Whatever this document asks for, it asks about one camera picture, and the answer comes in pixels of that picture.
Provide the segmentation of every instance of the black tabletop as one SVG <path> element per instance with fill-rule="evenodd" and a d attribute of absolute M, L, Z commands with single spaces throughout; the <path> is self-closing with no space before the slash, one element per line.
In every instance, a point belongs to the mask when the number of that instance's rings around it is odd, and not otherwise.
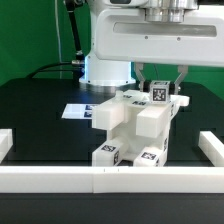
<path fill-rule="evenodd" d="M 224 140 L 224 102 L 200 84 L 183 83 L 190 105 L 170 130 L 166 166 L 212 166 L 199 149 L 201 130 Z M 0 129 L 14 146 L 1 165 L 90 166 L 106 132 L 91 120 L 67 120 L 67 103 L 113 97 L 80 90 L 71 80 L 15 79 L 0 87 Z M 223 194 L 0 194 L 2 223 L 223 223 Z"/>

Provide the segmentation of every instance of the white block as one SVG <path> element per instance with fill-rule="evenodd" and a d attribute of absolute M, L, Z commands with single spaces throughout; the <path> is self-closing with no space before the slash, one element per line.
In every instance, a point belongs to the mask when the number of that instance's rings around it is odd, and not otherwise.
<path fill-rule="evenodd" d="M 171 120 L 175 117 L 180 107 L 186 107 L 190 98 L 187 96 L 171 95 Z"/>
<path fill-rule="evenodd" d="M 160 166 L 163 151 L 156 147 L 145 147 L 134 160 L 133 166 Z"/>
<path fill-rule="evenodd" d="M 159 166 L 164 166 L 167 161 L 168 149 L 163 151 L 163 153 L 159 157 Z"/>
<path fill-rule="evenodd" d="M 0 130 L 0 162 L 4 159 L 10 148 L 12 147 L 12 130 Z"/>
<path fill-rule="evenodd" d="M 107 101 L 93 108 L 92 127 L 112 130 L 124 121 L 124 105 Z"/>
<path fill-rule="evenodd" d="M 224 167 L 224 145 L 210 131 L 201 131 L 198 146 L 216 167 Z"/>
<path fill-rule="evenodd" d="M 89 167 L 0 167 L 0 193 L 92 193 Z"/>
<path fill-rule="evenodd" d="M 92 154 L 92 166 L 116 166 L 123 159 L 128 144 L 123 138 L 107 140 Z"/>
<path fill-rule="evenodd" d="M 136 135 L 157 138 L 170 117 L 170 104 L 148 106 L 137 115 Z"/>
<path fill-rule="evenodd" d="M 224 168 L 112 167 L 94 174 L 94 193 L 224 193 Z"/>

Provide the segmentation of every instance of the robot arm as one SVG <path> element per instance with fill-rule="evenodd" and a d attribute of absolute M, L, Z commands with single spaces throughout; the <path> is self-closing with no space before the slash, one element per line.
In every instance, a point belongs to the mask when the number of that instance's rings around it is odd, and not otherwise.
<path fill-rule="evenodd" d="M 103 0 L 104 4 L 120 7 L 139 7 L 148 3 L 148 0 Z"/>
<path fill-rule="evenodd" d="M 117 2 L 98 15 L 94 44 L 98 58 L 224 66 L 224 6 L 197 7 L 195 1 L 183 0 L 174 7 L 171 3 L 177 1 L 151 0 L 133 8 Z"/>

